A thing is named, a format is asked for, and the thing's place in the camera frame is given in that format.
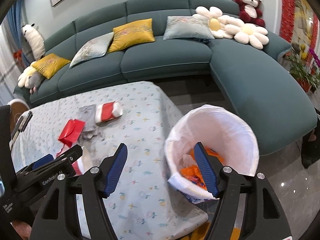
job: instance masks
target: floral tablecloth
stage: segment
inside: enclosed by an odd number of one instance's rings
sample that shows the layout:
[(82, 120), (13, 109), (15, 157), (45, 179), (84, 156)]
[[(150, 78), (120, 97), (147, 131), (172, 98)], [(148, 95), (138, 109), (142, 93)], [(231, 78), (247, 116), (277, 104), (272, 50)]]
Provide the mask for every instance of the floral tablecloth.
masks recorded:
[[(33, 108), (12, 149), (16, 171), (59, 152), (57, 137), (69, 119), (77, 118), (78, 108), (115, 100), (122, 104), (123, 116), (96, 127), (94, 136), (79, 144), (90, 152), (82, 157), (85, 170), (112, 156), (120, 143), (128, 147), (116, 191), (104, 200), (118, 239), (177, 239), (192, 232), (208, 215), (169, 186), (164, 156), (164, 141), (182, 114), (151, 82), (94, 90)], [(77, 205), (82, 233), (90, 238), (81, 195)]]

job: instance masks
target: string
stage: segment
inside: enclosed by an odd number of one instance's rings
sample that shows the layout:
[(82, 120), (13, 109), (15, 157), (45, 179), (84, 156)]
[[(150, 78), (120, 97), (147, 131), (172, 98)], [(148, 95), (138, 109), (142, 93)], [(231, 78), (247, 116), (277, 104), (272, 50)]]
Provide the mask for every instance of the string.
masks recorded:
[(62, 151), (63, 151), (63, 148), (64, 148), (64, 147), (65, 147), (65, 144), (63, 144), (63, 146), (62, 146), (62, 148), (61, 148), (60, 152), (58, 152), (58, 153), (57, 153), (56, 157), (59, 157), (59, 156), (62, 154)]

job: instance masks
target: sofa cushion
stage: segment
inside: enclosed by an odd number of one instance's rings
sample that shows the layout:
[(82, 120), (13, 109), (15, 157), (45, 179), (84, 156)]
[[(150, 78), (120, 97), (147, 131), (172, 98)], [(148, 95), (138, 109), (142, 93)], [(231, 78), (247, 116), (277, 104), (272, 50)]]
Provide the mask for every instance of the sofa cushion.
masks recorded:
[(82, 62), (68, 69), (58, 82), (64, 96), (70, 96), (101, 87), (126, 83), (120, 71), (124, 52), (107, 53), (103, 57)]
[(58, 30), (55, 34), (51, 35), (44, 41), (45, 51), (52, 49), (61, 42), (70, 38), (76, 34), (75, 23), (71, 22), (68, 25), (64, 26), (62, 29)]
[(121, 71), (129, 82), (179, 75), (208, 73), (211, 50), (198, 41), (163, 40), (139, 44), (126, 50)]
[(126, 17), (119, 18), (113, 21), (109, 21), (106, 23), (102, 23), (100, 25), (91, 27), (84, 31), (77, 33), (76, 35), (76, 50), (82, 48), (84, 44), (88, 41), (92, 40), (93, 38), (105, 35), (107, 33), (112, 32), (112, 29), (121, 25), (126, 24)]
[(308, 96), (272, 57), (234, 40), (216, 39), (209, 47), (212, 76), (252, 128), (260, 155), (280, 150), (316, 126)]
[(125, 18), (125, 17), (126, 17), (125, 3), (118, 3), (118, 4), (101, 8), (99, 10), (93, 11), (92, 13), (79, 17), (74, 21), (75, 29), (79, 33), (86, 29), (92, 28), (94, 26), (97, 26), (106, 22), (114, 21), (116, 19)]
[(69, 68), (70, 63), (57, 71), (50, 79), (45, 79), (41, 86), (30, 95), (30, 102), (33, 107), (60, 99), (62, 94), (58, 90), (58, 81)]
[(152, 30), (154, 36), (162, 36), (167, 26), (168, 16), (191, 16), (191, 14), (189, 9), (160, 10), (128, 15), (127, 21), (134, 22), (152, 18)]
[(108, 52), (126, 49), (132, 45), (154, 42), (152, 19), (139, 20), (113, 29), (113, 42)]
[(72, 60), (76, 55), (76, 36), (73, 35), (70, 38), (67, 38), (65, 41), (59, 43), (52, 49), (46, 51), (46, 55), (49, 55), (51, 53), (54, 53), (57, 56), (66, 58), (68, 60)]
[(169, 16), (163, 39), (170, 40), (181, 38), (195, 38), (198, 41), (209, 42), (214, 39), (214, 36), (209, 29), (208, 19), (205, 17)]
[(150, 11), (188, 9), (188, 0), (128, 0), (125, 2), (127, 14), (136, 14)]
[(279, 62), (280, 58), (292, 49), (292, 46), (285, 39), (270, 31), (268, 33), (268, 38), (269, 43), (263, 46), (262, 51)]
[(190, 9), (196, 9), (203, 6), (209, 9), (211, 6), (218, 7), (221, 11), (228, 14), (239, 15), (239, 5), (228, 0), (189, 0)]

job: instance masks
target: yellow pillow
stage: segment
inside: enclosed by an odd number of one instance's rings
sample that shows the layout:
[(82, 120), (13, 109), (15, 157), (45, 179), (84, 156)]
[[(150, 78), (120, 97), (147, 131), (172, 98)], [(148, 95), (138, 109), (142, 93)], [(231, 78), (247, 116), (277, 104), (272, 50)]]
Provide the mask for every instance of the yellow pillow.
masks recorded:
[(138, 43), (155, 41), (152, 19), (135, 21), (113, 28), (113, 42), (108, 52), (125, 49)]
[(33, 63), (32, 67), (34, 67), (41, 75), (45, 76), (47, 79), (50, 79), (55, 73), (57, 73), (59, 69), (70, 62), (71, 61), (68, 59), (51, 53)]

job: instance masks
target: tile floor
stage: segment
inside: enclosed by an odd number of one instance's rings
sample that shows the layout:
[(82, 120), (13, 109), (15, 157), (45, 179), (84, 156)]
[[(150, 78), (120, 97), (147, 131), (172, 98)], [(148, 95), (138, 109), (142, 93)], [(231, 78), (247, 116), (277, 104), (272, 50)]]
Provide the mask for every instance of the tile floor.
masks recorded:
[[(168, 78), (153, 81), (171, 98), (183, 114), (204, 104), (231, 105), (210, 76)], [(320, 209), (320, 161), (307, 170), (301, 164), (301, 140), (268, 156), (260, 157), (258, 171), (263, 172), (273, 186), (287, 215), (293, 239), (305, 232)], [(244, 201), (240, 201), (239, 210)], [(206, 203), (212, 218), (217, 203)]]

